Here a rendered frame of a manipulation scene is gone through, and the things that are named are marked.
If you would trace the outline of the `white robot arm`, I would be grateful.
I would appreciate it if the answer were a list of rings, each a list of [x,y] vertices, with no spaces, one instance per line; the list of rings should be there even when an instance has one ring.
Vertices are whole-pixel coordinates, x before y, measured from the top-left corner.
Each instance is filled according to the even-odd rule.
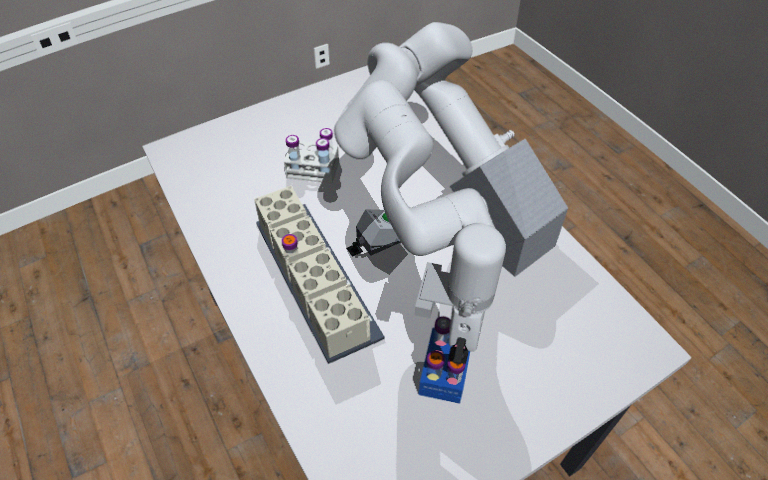
[[[471,56],[467,35],[438,22],[423,27],[399,47],[376,45],[368,55],[368,70],[374,74],[334,126],[335,139],[347,155],[365,159],[378,148],[386,161],[382,204],[406,250],[425,256],[454,245],[450,273],[441,271],[440,264],[426,264],[415,305],[415,315],[425,318],[430,318],[435,303],[455,305],[465,317],[488,308],[506,252],[505,240],[476,190],[462,189],[414,207],[406,204],[399,191],[433,151],[431,136],[407,103],[413,91],[466,169],[471,167],[463,176],[509,148],[504,144],[514,132],[493,135],[467,92],[445,80]]]

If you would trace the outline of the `blue tube rack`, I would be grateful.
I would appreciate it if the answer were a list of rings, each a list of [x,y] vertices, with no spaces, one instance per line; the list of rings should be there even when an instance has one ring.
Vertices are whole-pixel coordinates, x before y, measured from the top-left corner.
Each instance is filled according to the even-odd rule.
[[[423,371],[422,371],[422,375],[421,375],[421,379],[420,379],[419,395],[426,396],[426,397],[431,397],[431,398],[435,398],[435,399],[440,399],[440,400],[445,400],[445,401],[450,401],[450,402],[455,402],[455,403],[459,403],[460,404],[462,393],[463,393],[463,388],[464,388],[464,383],[465,383],[465,377],[466,377],[466,372],[467,372],[467,367],[468,367],[470,351],[468,353],[468,357],[467,357],[467,361],[466,361],[466,366],[465,366],[465,369],[463,371],[461,382],[456,384],[456,385],[449,384],[448,381],[446,380],[446,375],[447,375],[447,361],[448,361],[448,357],[449,357],[450,346],[449,346],[449,344],[446,344],[444,346],[437,345],[433,341],[434,340],[434,336],[435,336],[435,329],[432,329],[431,336],[430,336],[430,341],[429,341],[429,345],[428,345],[428,349],[427,349],[427,353],[426,353],[426,358],[425,358],[425,362],[424,362],[424,366],[423,366]],[[437,379],[436,381],[430,380],[426,376],[426,371],[427,371],[427,363],[426,363],[427,355],[431,351],[435,351],[435,350],[442,351],[443,354],[445,355],[445,362],[444,362],[441,378]]]

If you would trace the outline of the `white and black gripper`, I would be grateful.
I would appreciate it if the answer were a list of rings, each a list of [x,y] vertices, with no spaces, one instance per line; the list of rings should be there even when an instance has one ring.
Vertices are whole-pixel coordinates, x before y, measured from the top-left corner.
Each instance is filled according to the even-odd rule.
[[[488,308],[490,308],[490,306]],[[476,313],[471,313],[470,317],[465,317],[462,315],[462,311],[460,311],[459,308],[455,305],[454,307],[452,306],[449,331],[449,345],[450,347],[452,346],[452,349],[450,348],[451,354],[449,353],[449,361],[453,361],[455,364],[466,364],[468,352],[474,352],[477,349],[484,314],[488,308]],[[457,345],[457,347],[455,347],[455,345]],[[463,358],[463,355],[466,357]]]

